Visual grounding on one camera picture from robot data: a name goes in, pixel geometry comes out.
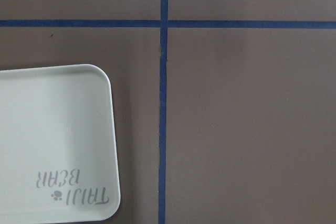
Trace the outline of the white bear print tray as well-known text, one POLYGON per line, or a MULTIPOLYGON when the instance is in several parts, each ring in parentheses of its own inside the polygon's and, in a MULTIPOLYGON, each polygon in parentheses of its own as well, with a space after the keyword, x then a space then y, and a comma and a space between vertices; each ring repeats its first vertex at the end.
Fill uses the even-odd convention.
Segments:
POLYGON ((112 217, 121 201, 115 139, 99 67, 1 71, 1 223, 112 217))

